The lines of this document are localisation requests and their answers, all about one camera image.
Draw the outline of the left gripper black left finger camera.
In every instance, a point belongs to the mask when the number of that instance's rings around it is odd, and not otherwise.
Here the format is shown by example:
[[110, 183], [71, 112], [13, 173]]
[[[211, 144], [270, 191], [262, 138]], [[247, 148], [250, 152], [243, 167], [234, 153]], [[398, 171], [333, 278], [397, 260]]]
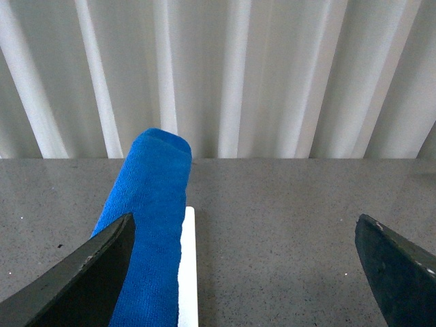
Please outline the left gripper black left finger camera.
[[2, 326], [108, 326], [135, 240], [124, 214], [42, 276], [1, 302]]

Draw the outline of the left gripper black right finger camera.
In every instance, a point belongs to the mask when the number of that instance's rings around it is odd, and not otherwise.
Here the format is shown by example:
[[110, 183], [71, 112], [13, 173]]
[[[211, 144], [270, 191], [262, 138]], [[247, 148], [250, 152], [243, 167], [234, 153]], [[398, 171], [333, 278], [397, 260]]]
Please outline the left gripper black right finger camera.
[[362, 214], [355, 246], [388, 326], [435, 325], [435, 256]]

